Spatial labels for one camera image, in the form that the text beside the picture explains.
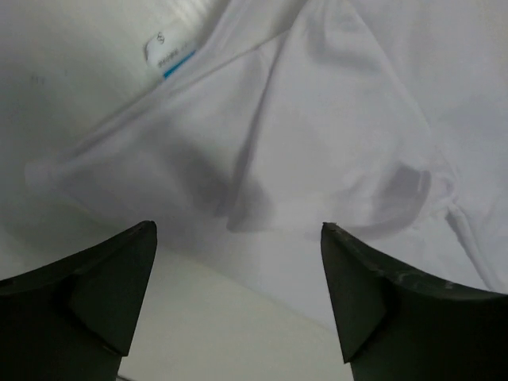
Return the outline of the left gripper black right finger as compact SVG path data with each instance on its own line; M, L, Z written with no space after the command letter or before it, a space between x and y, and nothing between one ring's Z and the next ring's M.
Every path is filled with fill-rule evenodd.
M504 294L430 275L332 223L322 226L321 258L354 379L506 379Z

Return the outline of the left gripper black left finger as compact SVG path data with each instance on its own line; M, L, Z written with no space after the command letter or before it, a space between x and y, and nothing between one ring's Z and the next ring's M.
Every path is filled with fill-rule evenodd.
M143 221L91 248L1 281L3 380L114 380L156 256Z

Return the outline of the white t shirt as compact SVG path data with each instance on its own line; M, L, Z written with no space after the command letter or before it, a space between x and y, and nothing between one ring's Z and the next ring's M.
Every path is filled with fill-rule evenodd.
M326 222L507 290L507 4L232 1L176 73L27 183L333 327Z

